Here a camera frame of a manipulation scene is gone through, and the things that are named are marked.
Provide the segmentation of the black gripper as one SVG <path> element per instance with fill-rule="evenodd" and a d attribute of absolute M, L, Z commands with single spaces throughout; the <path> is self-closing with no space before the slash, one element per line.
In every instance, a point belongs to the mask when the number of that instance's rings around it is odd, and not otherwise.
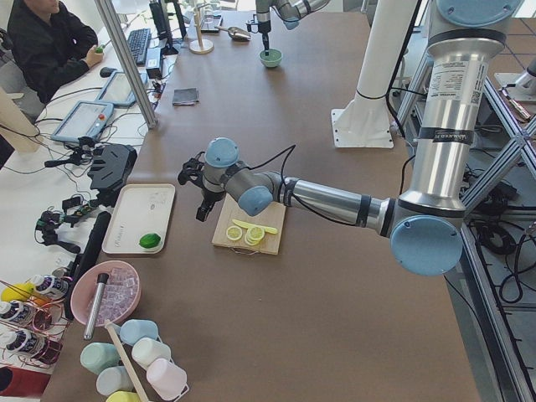
<path fill-rule="evenodd" d="M 202 189 L 203 201 L 196 213 L 196 219 L 199 221 L 206 221 L 212 208 L 216 203 L 224 198 L 224 191 L 212 191 L 207 188 Z"/>
<path fill-rule="evenodd" d="M 263 55 L 268 57 L 268 33 L 271 31 L 271 21 L 258 22 L 258 32 L 262 34 Z"/>

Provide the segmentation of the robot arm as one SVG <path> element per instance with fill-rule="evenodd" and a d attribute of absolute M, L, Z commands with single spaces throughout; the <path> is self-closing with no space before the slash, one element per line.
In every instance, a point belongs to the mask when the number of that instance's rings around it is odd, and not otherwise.
<path fill-rule="evenodd" d="M 240 161 L 232 140 L 211 141 L 196 184 L 206 220 L 214 204 L 230 196 L 250 216 L 278 202 L 306 209 L 339 224 L 375 230 L 389 239 L 394 258 L 423 276 L 447 273 L 461 258 L 459 198 L 490 61 L 506 42 L 516 1 L 437 1 L 430 16 L 427 52 L 430 86 L 409 188 L 380 200 L 291 178 L 254 173 Z"/>
<path fill-rule="evenodd" d="M 270 48 L 271 10 L 274 10 L 280 20 L 291 30 L 299 24 L 301 19 L 326 7 L 329 3 L 329 0 L 256 0 L 255 15 L 258 32 L 262 35 L 264 55 L 269 54 Z"/>

